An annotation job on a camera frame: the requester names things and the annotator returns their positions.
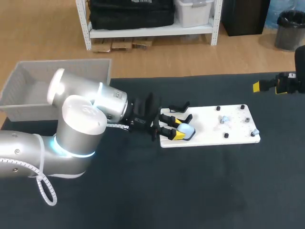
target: small screw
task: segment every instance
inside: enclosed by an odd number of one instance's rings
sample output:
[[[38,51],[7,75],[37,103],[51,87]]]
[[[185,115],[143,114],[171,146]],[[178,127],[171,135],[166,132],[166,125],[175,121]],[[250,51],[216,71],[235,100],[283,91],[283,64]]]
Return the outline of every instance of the small screw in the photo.
[[[255,135],[258,135],[259,134],[259,130],[258,129],[255,129],[252,133],[251,133],[251,136],[254,137]]]

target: plastic bin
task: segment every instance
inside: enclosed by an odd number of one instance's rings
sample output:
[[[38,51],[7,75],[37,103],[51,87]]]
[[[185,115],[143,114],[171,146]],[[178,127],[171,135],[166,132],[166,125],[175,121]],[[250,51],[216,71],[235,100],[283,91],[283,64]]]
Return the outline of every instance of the plastic bin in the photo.
[[[275,46],[278,49],[294,52],[302,46],[305,38],[305,12],[297,10],[284,11],[278,20]]]
[[[214,0],[176,0],[176,12],[182,27],[193,27],[209,23]]]
[[[57,109],[48,104],[49,83],[57,69],[110,83],[110,59],[19,62],[7,79],[0,110],[13,121],[57,120]]]

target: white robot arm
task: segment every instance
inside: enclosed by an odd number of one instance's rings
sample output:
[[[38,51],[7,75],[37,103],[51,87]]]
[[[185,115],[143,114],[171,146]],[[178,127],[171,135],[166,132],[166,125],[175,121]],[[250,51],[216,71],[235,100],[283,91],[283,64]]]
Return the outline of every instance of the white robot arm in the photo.
[[[125,92],[78,77],[65,69],[55,73],[47,100],[59,111],[56,134],[40,136],[0,131],[0,177],[36,177],[40,192],[50,206],[57,203],[57,197],[46,176],[77,178],[84,174],[107,126],[143,130],[171,140],[179,136],[176,140],[181,140],[182,135],[177,135],[177,130],[154,125],[159,119],[173,127],[183,122],[188,125],[191,120],[188,117],[188,120],[177,121],[160,116],[160,101],[152,95],[144,103],[128,101]],[[192,127],[189,131],[192,133],[184,135],[194,135]],[[53,200],[45,194],[42,180]]]

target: white board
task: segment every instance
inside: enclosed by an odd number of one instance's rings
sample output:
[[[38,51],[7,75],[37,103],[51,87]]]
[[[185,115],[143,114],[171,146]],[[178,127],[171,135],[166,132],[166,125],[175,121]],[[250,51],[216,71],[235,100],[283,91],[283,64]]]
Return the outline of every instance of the white board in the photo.
[[[258,143],[261,140],[259,135],[251,136],[256,126],[247,105],[244,105],[244,109],[241,109],[241,105],[220,106],[220,111],[216,110],[216,106],[190,107],[183,114],[171,113],[166,108],[161,110],[161,114],[183,120],[192,114],[193,119],[189,125],[196,129],[190,141],[171,141],[167,137],[160,136],[162,148],[249,144]],[[227,116],[229,120],[221,124],[220,120],[223,116]],[[162,122],[160,126],[171,128]],[[228,138],[224,137],[225,133],[229,134]]]

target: black tabletop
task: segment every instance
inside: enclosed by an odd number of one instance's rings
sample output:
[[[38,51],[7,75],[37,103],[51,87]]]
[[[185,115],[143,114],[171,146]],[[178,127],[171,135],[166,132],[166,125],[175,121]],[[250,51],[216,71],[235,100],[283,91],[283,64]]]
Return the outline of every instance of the black tabletop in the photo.
[[[34,179],[1,179],[1,228],[304,228],[305,95],[252,92],[275,75],[113,79],[130,97],[160,94],[164,107],[247,104],[261,142],[163,149],[148,135],[109,128],[82,177],[51,177],[55,207]],[[56,122],[7,120],[3,129],[52,135]]]

